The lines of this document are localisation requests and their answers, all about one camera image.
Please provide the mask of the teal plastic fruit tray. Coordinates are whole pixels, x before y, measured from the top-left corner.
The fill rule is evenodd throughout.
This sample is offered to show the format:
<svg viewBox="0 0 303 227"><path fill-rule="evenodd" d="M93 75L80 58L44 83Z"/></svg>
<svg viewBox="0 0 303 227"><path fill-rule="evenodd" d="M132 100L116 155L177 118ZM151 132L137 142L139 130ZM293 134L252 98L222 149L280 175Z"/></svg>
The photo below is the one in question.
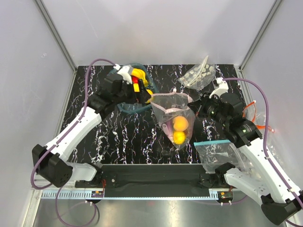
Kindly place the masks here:
<svg viewBox="0 0 303 227"><path fill-rule="evenodd" d="M136 69L143 70L146 73L146 79L148 80L148 86L145 87L145 88L146 89L150 89L153 93L157 93L158 92L158 89L157 89L156 85L154 84L153 79L151 78L151 76L148 73L147 69L142 64L139 64L139 63L130 63L128 65L131 65L133 67L133 69L136 68ZM118 64L115 64L113 66L113 69L109 72L109 74L117 73L117 71L122 66L120 66ZM149 104L140 104L138 102L135 103L135 104L119 103L119 104L117 104L117 107L118 107L118 109L121 112L124 112L126 114L136 114L136 113L140 113L140 112L143 112L145 110L150 109L151 108L151 104L150 103Z"/></svg>

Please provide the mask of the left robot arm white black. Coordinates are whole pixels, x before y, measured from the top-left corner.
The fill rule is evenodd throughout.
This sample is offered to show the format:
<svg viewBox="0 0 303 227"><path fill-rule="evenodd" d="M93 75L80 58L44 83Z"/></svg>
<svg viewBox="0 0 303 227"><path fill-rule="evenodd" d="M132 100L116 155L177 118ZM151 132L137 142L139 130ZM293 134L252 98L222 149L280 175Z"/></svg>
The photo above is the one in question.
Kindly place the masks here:
<svg viewBox="0 0 303 227"><path fill-rule="evenodd" d="M38 173L55 187L61 188L68 181L86 181L91 187L102 183L98 167L88 163L69 163L68 158L84 137L120 103L144 104L151 98L144 82L127 81L120 74L109 74L100 87L90 96L78 116L45 146L37 144L33 150L34 173Z"/></svg>

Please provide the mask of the pink zip top bag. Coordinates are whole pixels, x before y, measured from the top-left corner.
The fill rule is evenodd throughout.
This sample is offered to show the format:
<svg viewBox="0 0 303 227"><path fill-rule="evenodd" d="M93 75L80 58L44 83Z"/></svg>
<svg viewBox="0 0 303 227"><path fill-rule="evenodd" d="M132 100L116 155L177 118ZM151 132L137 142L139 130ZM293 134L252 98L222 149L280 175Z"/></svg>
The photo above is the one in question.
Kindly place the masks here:
<svg viewBox="0 0 303 227"><path fill-rule="evenodd" d="M153 94L151 98L151 106L154 111L158 125L162 128L162 124L166 121L175 118L176 116L184 116L188 120L189 126L184 131L187 138L181 145L170 142L176 149L184 148L191 140L193 127L195 122L194 112L187 106L193 99L185 93L179 93L173 90L171 93Z"/></svg>

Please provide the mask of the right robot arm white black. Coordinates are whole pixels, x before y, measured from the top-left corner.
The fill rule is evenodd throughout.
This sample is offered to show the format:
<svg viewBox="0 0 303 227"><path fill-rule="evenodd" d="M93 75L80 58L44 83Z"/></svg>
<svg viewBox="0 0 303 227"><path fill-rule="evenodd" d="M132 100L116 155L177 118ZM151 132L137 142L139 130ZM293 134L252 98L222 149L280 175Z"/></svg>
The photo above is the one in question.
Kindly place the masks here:
<svg viewBox="0 0 303 227"><path fill-rule="evenodd" d="M274 225L287 222L303 209L303 191L284 172L267 149L265 136L244 117L237 95L205 93L188 104L197 117L210 117L223 127L225 137L249 159L261 180L255 180L227 162L210 177L219 187L232 186L253 199Z"/></svg>

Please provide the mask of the orange peach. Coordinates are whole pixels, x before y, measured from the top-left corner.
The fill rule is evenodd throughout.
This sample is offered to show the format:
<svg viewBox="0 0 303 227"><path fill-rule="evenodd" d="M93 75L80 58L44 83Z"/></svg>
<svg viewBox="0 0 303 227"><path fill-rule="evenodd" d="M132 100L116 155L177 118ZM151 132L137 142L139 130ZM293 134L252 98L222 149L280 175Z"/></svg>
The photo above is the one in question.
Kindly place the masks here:
<svg viewBox="0 0 303 227"><path fill-rule="evenodd" d="M184 116L176 116L175 118L173 118L172 122L173 129L175 131L185 131L189 126L188 120Z"/></svg>

